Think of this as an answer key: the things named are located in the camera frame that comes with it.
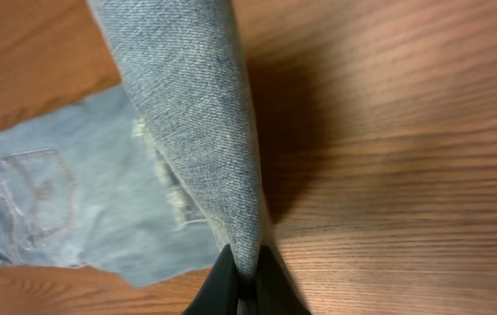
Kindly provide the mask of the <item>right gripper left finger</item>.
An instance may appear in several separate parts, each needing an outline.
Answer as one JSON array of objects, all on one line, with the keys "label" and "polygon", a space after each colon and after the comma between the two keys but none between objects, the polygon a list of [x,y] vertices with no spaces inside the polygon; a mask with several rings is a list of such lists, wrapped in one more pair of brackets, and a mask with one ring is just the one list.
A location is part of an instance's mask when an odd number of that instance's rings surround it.
[{"label": "right gripper left finger", "polygon": [[230,246],[226,245],[183,315],[236,315],[238,289],[235,259]]}]

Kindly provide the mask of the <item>light blue denim jeans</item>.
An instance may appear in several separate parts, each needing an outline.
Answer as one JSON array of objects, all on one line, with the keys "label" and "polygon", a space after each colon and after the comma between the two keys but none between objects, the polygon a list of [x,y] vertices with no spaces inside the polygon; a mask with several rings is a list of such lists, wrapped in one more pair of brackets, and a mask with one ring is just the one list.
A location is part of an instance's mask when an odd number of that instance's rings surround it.
[{"label": "light blue denim jeans", "polygon": [[0,267],[143,287],[229,246],[256,273],[262,184],[229,1],[93,1],[122,82],[0,132]]}]

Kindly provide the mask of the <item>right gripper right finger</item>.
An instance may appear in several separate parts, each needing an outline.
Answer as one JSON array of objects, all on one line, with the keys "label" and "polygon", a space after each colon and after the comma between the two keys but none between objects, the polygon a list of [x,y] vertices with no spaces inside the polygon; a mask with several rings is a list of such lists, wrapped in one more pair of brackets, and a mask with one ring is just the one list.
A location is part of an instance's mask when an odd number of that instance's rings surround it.
[{"label": "right gripper right finger", "polygon": [[258,315],[311,315],[268,246],[262,246],[255,275]]}]

